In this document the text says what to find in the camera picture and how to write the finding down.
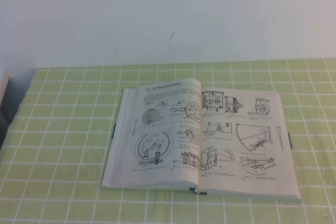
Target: circular diagram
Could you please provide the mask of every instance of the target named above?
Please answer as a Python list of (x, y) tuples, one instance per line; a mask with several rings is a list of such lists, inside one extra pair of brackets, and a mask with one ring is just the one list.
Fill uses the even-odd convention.
[(196, 145), (199, 145), (198, 141), (198, 135), (200, 134), (199, 130), (195, 127), (190, 127), (189, 129), (186, 129), (184, 132), (189, 140), (193, 142)]
[(190, 118), (196, 122), (201, 121), (201, 107), (197, 102), (190, 102), (184, 109), (187, 118)]
[(160, 113), (157, 109), (150, 109), (147, 110), (145, 113), (142, 115), (142, 122), (145, 124), (151, 124), (154, 123), (157, 119), (159, 119)]
[(135, 144), (135, 155), (140, 165), (161, 163), (173, 146), (170, 132), (162, 132), (141, 136)]

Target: table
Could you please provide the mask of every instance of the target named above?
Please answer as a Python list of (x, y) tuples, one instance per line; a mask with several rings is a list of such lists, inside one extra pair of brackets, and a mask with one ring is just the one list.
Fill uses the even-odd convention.
[[(281, 94), (302, 202), (101, 189), (124, 88), (194, 77)], [(0, 222), (335, 223), (336, 59), (39, 68), (0, 151)]]

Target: mechanical illustration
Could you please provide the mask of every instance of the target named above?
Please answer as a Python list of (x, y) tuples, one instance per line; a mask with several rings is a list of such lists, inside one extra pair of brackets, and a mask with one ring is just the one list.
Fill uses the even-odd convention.
[(201, 151), (201, 170), (208, 170), (217, 165), (218, 155), (229, 160), (235, 160), (235, 156), (229, 149), (225, 149), (225, 154), (217, 153), (217, 148), (208, 147)]
[(269, 109), (271, 108), (268, 105), (269, 100), (264, 98), (256, 98), (256, 111), (258, 115), (269, 115)]
[(170, 132), (147, 134), (141, 136), (135, 144), (135, 155), (140, 165), (161, 163), (173, 146)]
[(189, 129), (186, 129), (184, 133), (187, 135), (187, 137), (191, 142), (193, 142), (196, 145), (199, 145), (198, 136), (200, 132), (197, 128), (190, 127)]
[(224, 123), (222, 124), (216, 124), (216, 123), (208, 123), (208, 128), (206, 131), (203, 131), (203, 134), (205, 136), (212, 136), (215, 134), (215, 132), (222, 132), (222, 133), (229, 133), (232, 135), (232, 124), (231, 123)]
[(167, 103), (167, 102), (164, 102), (164, 101), (161, 100), (161, 102), (159, 102), (157, 105), (158, 105), (159, 107), (165, 107), (165, 106), (168, 105), (168, 103)]
[(224, 108), (224, 92), (220, 91), (204, 91), (203, 95), (203, 108), (208, 110), (209, 108), (219, 109)]
[(185, 107), (171, 108), (170, 111), (184, 111), (186, 118), (190, 118), (196, 122), (201, 121), (201, 108), (197, 102), (190, 102)]
[(238, 140), (249, 151), (254, 151), (268, 142), (273, 143), (268, 126), (237, 124), (236, 133)]
[(184, 152), (181, 155), (183, 156), (184, 165), (191, 165), (196, 167), (197, 169), (200, 167), (200, 159), (197, 155), (189, 152)]
[(239, 108), (244, 107), (236, 97), (225, 97), (225, 112), (237, 113)]
[(253, 175), (262, 175), (266, 169), (275, 166), (274, 158), (240, 157), (240, 164), (244, 171)]
[(157, 119), (159, 119), (160, 113), (157, 109), (150, 109), (147, 110), (145, 113), (142, 115), (142, 122), (145, 124), (151, 124), (154, 123)]

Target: white wall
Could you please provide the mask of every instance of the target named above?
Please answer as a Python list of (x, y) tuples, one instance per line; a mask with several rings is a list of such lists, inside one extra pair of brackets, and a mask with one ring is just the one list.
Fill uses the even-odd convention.
[(335, 38), (335, 0), (0, 0), (0, 60), (33, 67), (333, 57)]

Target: white grid line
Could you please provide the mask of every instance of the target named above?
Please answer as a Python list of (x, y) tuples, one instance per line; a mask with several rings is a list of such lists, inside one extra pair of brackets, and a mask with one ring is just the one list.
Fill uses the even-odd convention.
[[(294, 85), (292, 84), (292, 86), (293, 86), (294, 94), (296, 95), (296, 99), (299, 101), (299, 99), (298, 99), (298, 97), (297, 97), (297, 94), (296, 94), (296, 91), (295, 91), (295, 88), (294, 88)], [(300, 109), (301, 116), (303, 116), (302, 108), (299, 107), (299, 109)], [(308, 131), (308, 127), (307, 127), (307, 125), (306, 125), (306, 122), (303, 121), (303, 123), (304, 123), (304, 126), (305, 126), (304, 128), (305, 128), (306, 132), (308, 133), (309, 131)], [(313, 148), (313, 145), (312, 145), (312, 143), (311, 143), (310, 136), (308, 136), (308, 139), (309, 139), (310, 147), (311, 147), (311, 149), (313, 150), (314, 148)], [(314, 160), (315, 160), (316, 166), (317, 166), (317, 168), (319, 168), (319, 164), (318, 164), (318, 161), (317, 161), (317, 158), (316, 158), (314, 152), (313, 152), (313, 155), (314, 155)], [(319, 171), (320, 178), (321, 178), (321, 180), (322, 180), (322, 174), (321, 174), (320, 169), (318, 169), (318, 171)], [(302, 205), (303, 205), (303, 210), (305, 211), (304, 214), (305, 214), (305, 216), (307, 216), (307, 213), (306, 213), (306, 205), (305, 205), (305, 202), (304, 202), (304, 201), (302, 201)]]
[[(190, 71), (190, 68), (187, 68), (187, 69), (184, 69), (184, 68), (177, 68), (177, 66), (175, 66), (175, 69), (177, 70), (185, 70), (185, 71)], [(58, 70), (58, 69), (54, 69), (54, 68), (51, 68), (50, 69), (50, 72), (56, 72), (56, 71), (65, 71), (66, 69), (64, 70)], [(174, 69), (159, 69), (160, 71), (173, 71)], [(311, 69), (306, 69), (306, 70), (291, 70), (291, 69), (284, 69), (284, 70), (276, 70), (276, 69), (271, 69), (270, 71), (272, 72), (307, 72), (307, 71), (310, 71), (310, 72), (324, 72), (328, 70), (327, 68), (326, 69), (322, 69), (322, 70), (311, 70)], [(46, 72), (48, 71), (47, 69), (44, 70), (44, 69), (37, 69), (38, 72)], [(83, 72), (83, 69), (70, 69), (68, 68), (68, 71), (70, 72), (76, 72), (76, 71), (82, 71)], [(102, 71), (102, 72), (118, 72), (118, 71), (124, 71), (124, 72), (134, 72), (136, 71), (136, 69), (86, 69), (85, 72), (91, 72), (91, 71), (95, 71), (95, 72), (98, 72), (98, 71)], [(148, 72), (152, 72), (152, 71), (156, 71), (155, 69), (141, 69), (141, 71), (148, 71)], [(209, 69), (197, 69), (197, 71), (210, 71)], [(220, 72), (229, 72), (230, 70), (228, 69), (214, 69), (214, 71), (220, 71)], [(249, 70), (246, 70), (246, 69), (233, 69), (233, 71), (243, 71), (243, 72), (247, 72)], [(267, 72), (268, 70), (263, 70), (263, 69), (260, 69), (260, 70), (252, 70), (253, 72)]]
[[(110, 128), (109, 128), (109, 132), (111, 132), (112, 131), (112, 128), (114, 127), (114, 125), (112, 124), (112, 122), (111, 122), (111, 124), (110, 124)], [(110, 137), (110, 135), (109, 135), (109, 140), (108, 141), (106, 141), (106, 146), (105, 146), (105, 152), (104, 152), (104, 159), (103, 159), (103, 162), (105, 162), (106, 161), (106, 157), (107, 157), (107, 154), (108, 154), (108, 146), (109, 146), (109, 142), (110, 142), (110, 140), (111, 140), (111, 137)], [(101, 168), (101, 171), (100, 171), (100, 182), (101, 182), (101, 180), (102, 180), (102, 175), (103, 175), (103, 171), (104, 171), (104, 168), (105, 168), (105, 164), (103, 164), (102, 165), (102, 168)], [(98, 190), (97, 190), (97, 193), (96, 193), (96, 199), (95, 199), (95, 201), (94, 201), (94, 205), (93, 205), (93, 211), (92, 211), (92, 217), (91, 217), (91, 223), (93, 223), (94, 222), (94, 216), (95, 216), (95, 214), (96, 214), (96, 206), (97, 206), (97, 201), (98, 201), (98, 195), (99, 195), (99, 189), (100, 189), (100, 187), (98, 186)]]
[[(62, 82), (62, 84), (61, 84), (61, 87), (63, 87), (66, 73), (67, 73), (67, 72), (65, 72), (65, 74), (64, 74), (63, 82)], [(57, 103), (57, 101), (58, 101), (59, 95), (60, 95), (60, 94), (57, 95), (56, 102), (55, 102), (55, 105), (53, 106), (53, 109), (52, 109), (51, 114), (52, 114), (52, 113), (54, 112), (54, 110), (55, 110), (56, 103)], [(47, 123), (46, 129), (47, 129), (47, 128), (49, 127), (49, 125), (50, 125), (51, 116), (50, 116), (47, 120), (48, 120), (48, 123)], [(39, 147), (38, 147), (38, 150), (37, 150), (37, 153), (36, 153), (36, 156), (35, 156), (33, 165), (31, 166), (30, 173), (29, 173), (29, 176), (28, 176), (28, 179), (27, 179), (25, 188), (24, 188), (23, 193), (22, 193), (22, 198), (25, 196), (25, 192), (26, 192), (26, 190), (27, 190), (27, 187), (28, 187), (28, 184), (29, 184), (31, 175), (33, 174), (33, 170), (34, 170), (35, 164), (37, 164), (37, 158), (38, 158), (38, 155), (39, 155), (39, 153), (40, 153), (41, 146), (42, 146), (42, 143), (43, 143), (45, 137), (46, 137), (46, 132), (44, 132), (44, 134), (43, 134), (43, 136), (42, 136), (42, 140), (41, 140), (40, 145), (39, 145)], [(21, 207), (21, 203), (22, 203), (22, 200), (20, 200), (20, 202), (19, 202), (19, 205), (18, 205), (18, 207), (17, 207), (17, 210), (16, 210), (16, 213), (15, 213), (15, 217), (14, 217), (14, 219), (17, 218), (17, 215), (18, 215), (18, 213), (19, 213), (19, 209), (20, 209), (20, 207)]]
[[(89, 127), (88, 129), (91, 128), (91, 124), (92, 124), (92, 119), (93, 119), (93, 113), (94, 113), (94, 109), (95, 109), (95, 105), (97, 104), (97, 101), (98, 101), (98, 94), (96, 94), (96, 101), (94, 103), (94, 107), (93, 107), (93, 111), (92, 111), (92, 114), (91, 114), (91, 119), (90, 119), (90, 123), (89, 123)], [(87, 132), (87, 135), (86, 135), (86, 139), (85, 139), (85, 143), (84, 143), (84, 146), (87, 145), (88, 143), (88, 139), (89, 139), (89, 131)], [(80, 163), (82, 163), (83, 161), (83, 157), (84, 157), (84, 151), (82, 152), (81, 154), (81, 158), (80, 158)], [(78, 180), (78, 177), (79, 177), (79, 173), (80, 173), (80, 165), (78, 166), (77, 168), (77, 174), (76, 174), (76, 179), (75, 180)], [(69, 214), (70, 214), (70, 209), (71, 209), (71, 200), (73, 199), (74, 197), (74, 194), (75, 194), (75, 190), (76, 190), (76, 183), (72, 189), (72, 193), (71, 193), (71, 197), (70, 197), (70, 202), (69, 202), (69, 206), (68, 206), (68, 211), (67, 211), (67, 216), (66, 216), (66, 221), (68, 221), (68, 218), (69, 218)]]
[[(45, 77), (45, 80), (44, 80), (42, 86), (45, 85), (48, 75), (49, 75), (49, 71), (48, 71), (47, 74), (46, 74), (46, 77)], [(36, 105), (36, 103), (37, 103), (37, 101), (38, 101), (38, 99), (39, 99), (39, 96), (40, 96), (40, 93), (39, 93), (39, 95), (37, 96), (37, 99), (36, 99), (36, 102), (35, 102), (35, 104), (34, 104), (34, 106), (33, 106), (33, 109), (35, 108), (35, 105)], [(28, 128), (29, 122), (30, 122), (30, 119), (28, 119), (27, 122), (26, 122), (25, 130)], [(19, 141), (19, 143), (18, 143), (18, 146), (19, 146), (20, 143), (22, 142), (22, 139), (23, 139), (23, 134), (22, 134), (22, 136), (21, 136), (21, 138), (20, 138), (20, 141)], [(16, 154), (17, 154), (18, 146), (17, 146), (17, 148), (15, 149), (15, 152), (14, 152), (14, 155), (13, 155), (13, 158), (12, 158), (12, 162), (14, 161), (15, 156), (16, 156)], [(12, 164), (9, 165), (9, 168), (8, 168), (8, 170), (7, 170), (7, 172), (6, 172), (5, 178), (8, 177), (8, 174), (9, 174), (9, 171), (11, 170), (11, 167), (12, 167)], [(4, 184), (5, 184), (5, 183), (3, 182), (3, 184), (1, 185), (0, 193), (1, 193), (2, 190), (3, 190)], [(27, 188), (27, 185), (28, 185), (28, 182), (26, 182), (26, 185), (25, 185), (25, 188), (24, 188), (24, 192), (25, 192), (25, 190), (26, 190), (26, 188)], [(17, 206), (16, 212), (15, 212), (15, 217), (14, 217), (14, 218), (17, 217), (17, 214), (18, 214), (19, 209), (20, 209), (21, 202), (22, 202), (22, 201), (20, 200), (20, 202), (19, 202), (19, 204), (18, 204), (18, 206)]]
[[(272, 88), (273, 88), (273, 90), (275, 90), (268, 60), (267, 60), (267, 69), (268, 69), (268, 75), (269, 75), (269, 79), (271, 81)], [(277, 199), (275, 200), (275, 205), (277, 207), (278, 222), (279, 222), (279, 224), (281, 224), (280, 213), (279, 213), (279, 205), (278, 205), (278, 200)]]
[[(19, 199), (17, 198), (2, 198), (2, 199), (5, 199), (5, 200), (9, 200), (9, 201), (19, 201)], [(23, 199), (24, 201), (44, 201), (44, 199), (33, 199), (33, 198), (29, 198), (29, 199)], [(50, 199), (48, 201), (51, 201), (51, 202), (70, 202), (69, 199)], [(73, 199), (71, 200), (73, 202), (95, 202), (94, 199)], [(114, 203), (119, 203), (120, 200), (97, 200), (97, 202), (114, 202)], [(134, 200), (123, 200), (122, 201), (123, 203), (138, 203), (138, 204), (145, 204), (146, 201), (134, 201)], [(208, 206), (223, 206), (223, 203), (220, 202), (220, 203), (216, 203), (216, 202), (185, 202), (185, 201), (176, 201), (176, 202), (170, 202), (170, 201), (148, 201), (148, 203), (150, 204), (166, 204), (166, 205), (170, 205), (170, 204), (173, 204), (173, 205), (208, 205)], [(298, 204), (297, 205), (285, 205), (285, 204), (279, 204), (278, 206), (279, 207), (292, 207), (292, 208), (297, 208), (297, 207), (303, 207), (301, 205), (301, 202), (298, 201), (297, 202)], [(251, 202), (251, 205), (246, 203), (226, 203), (226, 205), (228, 206), (237, 206), (237, 207), (249, 207), (249, 206), (253, 206), (253, 207), (264, 207), (264, 206), (272, 206), (272, 207), (275, 207), (274, 204), (255, 204), (255, 203), (252, 203)], [(332, 209), (336, 209), (336, 206), (322, 206), (322, 205), (306, 205), (306, 207), (316, 207), (316, 208), (332, 208)]]
[[(252, 82), (252, 89), (254, 90), (254, 84), (253, 84), (253, 79), (252, 79), (252, 72), (251, 72), (251, 64), (250, 62), (248, 62), (248, 68), (249, 68), (249, 73), (250, 73), (250, 78), (251, 78), (251, 82)], [(254, 219), (253, 219), (253, 210), (252, 210), (252, 204), (251, 204), (251, 198), (248, 198), (248, 202), (250, 205), (250, 214), (251, 214), (251, 222), (252, 224), (254, 224)]]
[[(309, 71), (308, 71), (308, 76), (309, 76), (309, 79), (310, 79), (310, 81), (311, 81), (311, 83), (312, 83), (314, 92), (315, 92), (315, 94), (317, 94), (316, 89), (315, 89), (315, 86), (314, 86), (314, 84), (313, 84), (313, 82), (312, 82), (312, 79), (311, 79), (311, 76), (310, 76)], [(325, 113), (324, 113), (323, 110), (322, 110), (322, 113), (323, 113), (324, 119), (326, 120), (327, 117), (325, 116)], [(329, 124), (326, 123), (326, 125), (327, 125), (328, 132), (329, 132), (329, 134), (330, 134), (330, 137), (331, 137), (331, 130), (330, 130), (330, 128), (329, 128)], [(317, 164), (317, 166), (319, 167), (319, 163), (318, 163), (318, 161), (317, 161), (317, 159), (316, 159), (315, 153), (313, 152), (313, 154), (314, 154), (314, 157), (315, 157), (315, 160), (316, 160), (316, 164)], [(318, 170), (318, 171), (319, 171), (319, 174), (320, 174), (320, 177), (321, 177), (322, 185), (324, 186), (325, 184), (324, 184), (323, 176), (322, 176), (322, 174), (321, 174), (321, 171), (320, 171), (320, 170)], [(329, 199), (329, 195), (328, 195), (327, 190), (326, 190), (325, 187), (324, 187), (324, 193), (325, 193), (325, 196), (326, 196), (326, 198), (327, 198), (328, 205), (329, 205), (329, 207), (330, 207), (330, 206), (331, 206), (331, 204), (330, 204), (330, 199)], [(333, 220), (333, 222), (335, 223), (335, 217), (334, 217), (334, 214), (333, 214), (331, 208), (330, 208), (330, 212), (331, 212), (332, 220)]]
[[(82, 76), (82, 82), (81, 82), (81, 84), (80, 84), (80, 87), (82, 86), (82, 83), (83, 83), (83, 80), (84, 80), (84, 76), (85, 76), (85, 74), (83, 74), (83, 76)], [(72, 109), (71, 116), (73, 115), (74, 112), (75, 112), (75, 107)], [(56, 171), (57, 171), (57, 167), (58, 167), (59, 160), (60, 160), (60, 158), (61, 158), (62, 148), (64, 147), (65, 141), (66, 141), (66, 139), (67, 139), (67, 134), (68, 134), (69, 129), (70, 129), (70, 123), (68, 124), (67, 130), (66, 130), (66, 132), (65, 132), (65, 136), (64, 136), (64, 139), (63, 139), (63, 142), (62, 142), (62, 146), (61, 146), (61, 151), (60, 151), (59, 154), (58, 154), (57, 162), (56, 162), (56, 165), (55, 165), (55, 168), (54, 168), (54, 172), (53, 172), (53, 176), (52, 176), (52, 179), (51, 179), (52, 181), (55, 180), (55, 174), (56, 174)], [(41, 215), (40, 215), (39, 222), (38, 222), (39, 224), (41, 223), (41, 219), (42, 219), (42, 216), (43, 216), (43, 213), (44, 213), (44, 209), (45, 209), (45, 207), (46, 207), (46, 205), (47, 205), (47, 199), (48, 199), (48, 197), (49, 197), (49, 194), (50, 194), (50, 190), (51, 190), (52, 184), (53, 184), (53, 183), (51, 182), (50, 185), (49, 185), (48, 192), (47, 192), (47, 197), (46, 197), (46, 199), (45, 199), (45, 201), (44, 201), (44, 203), (43, 203), (43, 207), (42, 207)]]

